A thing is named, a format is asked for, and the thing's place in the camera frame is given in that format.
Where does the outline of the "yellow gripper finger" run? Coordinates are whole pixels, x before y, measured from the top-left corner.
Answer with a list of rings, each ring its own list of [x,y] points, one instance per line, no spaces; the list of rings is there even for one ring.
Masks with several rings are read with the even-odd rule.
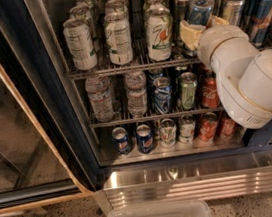
[[[207,27],[214,27],[217,25],[224,26],[224,25],[228,25],[228,24],[229,24],[229,22],[227,20],[220,18],[218,16],[211,15]]]
[[[186,44],[188,49],[194,51],[197,49],[199,45],[198,42],[206,28],[203,25],[193,25],[185,20],[181,20],[179,30],[183,43]]]

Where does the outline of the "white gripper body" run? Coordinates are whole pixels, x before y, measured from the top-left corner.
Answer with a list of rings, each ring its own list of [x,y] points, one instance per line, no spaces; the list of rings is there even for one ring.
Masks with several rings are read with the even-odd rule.
[[[237,26],[209,28],[198,43],[197,57],[208,69],[248,65],[252,60],[249,37]]]

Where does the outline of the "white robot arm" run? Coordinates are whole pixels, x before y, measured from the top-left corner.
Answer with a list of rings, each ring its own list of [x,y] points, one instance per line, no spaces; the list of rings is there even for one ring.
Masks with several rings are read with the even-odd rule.
[[[216,74],[219,99],[239,125],[259,129],[272,120],[272,49],[258,50],[241,28],[180,22],[180,37]]]

